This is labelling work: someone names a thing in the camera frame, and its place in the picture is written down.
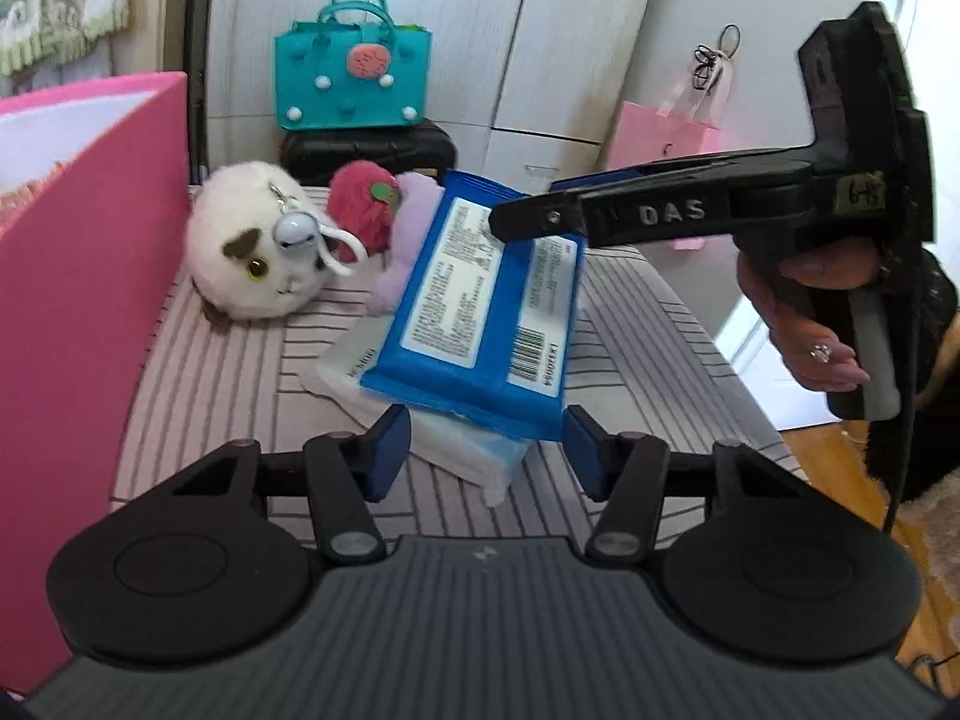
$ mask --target gray plastic casing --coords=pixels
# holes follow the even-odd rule
[[[882,656],[741,661],[563,538],[419,536],[326,574],[245,653],[176,672],[77,658],[27,700],[40,720],[926,720],[942,705]]]

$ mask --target teal handbag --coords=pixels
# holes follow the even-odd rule
[[[330,0],[315,22],[274,39],[274,98],[284,129],[402,127],[424,117],[430,33],[396,25],[387,1]],[[339,23],[342,10],[376,17]]]

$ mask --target white wardrobe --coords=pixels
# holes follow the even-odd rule
[[[647,0],[388,0],[433,32],[426,115],[459,167],[522,191],[589,172],[621,100]],[[277,159],[272,39],[326,0],[213,0],[211,167]]]

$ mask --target bell keychain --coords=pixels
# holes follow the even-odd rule
[[[356,256],[357,263],[366,261],[367,249],[354,234],[324,224],[309,211],[302,210],[296,199],[285,194],[274,182],[271,181],[268,186],[280,206],[280,218],[274,224],[272,237],[281,251],[290,256],[308,251],[312,254],[312,245],[316,245],[325,266],[340,276],[349,275],[353,269],[330,252],[326,244],[326,239],[330,238],[346,244]]]

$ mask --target striped bed sheet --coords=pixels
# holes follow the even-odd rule
[[[309,190],[320,206],[325,190]],[[333,400],[306,391],[299,372],[365,314],[380,258],[333,277],[301,312],[211,332],[181,274],[157,319],[131,406],[110,507],[116,509],[228,440],[265,452],[360,426]],[[568,358],[566,400],[608,432],[642,431],[683,452],[737,437],[800,476],[779,434],[707,333],[646,259],[630,247],[589,250]],[[479,488],[411,455],[387,497],[371,505],[390,545],[400,536],[571,536],[583,546],[602,511],[580,489],[553,442],[535,442],[506,500],[484,506]],[[668,498],[658,541],[703,521],[703,500]],[[274,498],[270,518],[312,545],[305,499]]]

